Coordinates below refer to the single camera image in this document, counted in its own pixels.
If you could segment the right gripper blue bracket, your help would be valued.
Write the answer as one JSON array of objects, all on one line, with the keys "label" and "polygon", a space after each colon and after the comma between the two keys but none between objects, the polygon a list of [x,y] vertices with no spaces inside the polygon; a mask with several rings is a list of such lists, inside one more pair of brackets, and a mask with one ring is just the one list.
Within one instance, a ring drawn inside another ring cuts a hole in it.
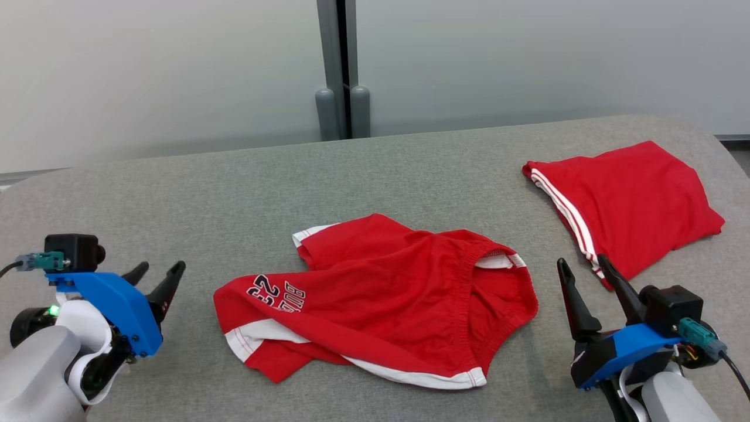
[{"label": "right gripper blue bracket", "polygon": [[645,305],[629,281],[605,254],[598,254],[598,266],[621,304],[626,327],[602,333],[602,324],[590,313],[575,285],[571,268],[560,257],[557,272],[571,338],[575,342],[571,379],[579,390],[602,391],[616,421],[649,421],[645,406],[629,395],[627,382],[643,360],[648,365],[664,368],[672,348],[683,338],[664,337],[643,324]]}]

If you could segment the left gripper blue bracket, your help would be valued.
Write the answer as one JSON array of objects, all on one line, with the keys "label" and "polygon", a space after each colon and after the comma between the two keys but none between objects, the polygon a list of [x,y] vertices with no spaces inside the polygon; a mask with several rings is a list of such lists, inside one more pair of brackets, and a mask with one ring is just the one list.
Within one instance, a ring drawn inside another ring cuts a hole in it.
[{"label": "left gripper blue bracket", "polygon": [[79,343],[66,382],[80,403],[101,403],[132,360],[155,355],[163,342],[157,324],[166,318],[185,269],[178,261],[147,296],[136,288],[149,270],[146,261],[121,276],[46,275],[59,303],[54,324]]}]

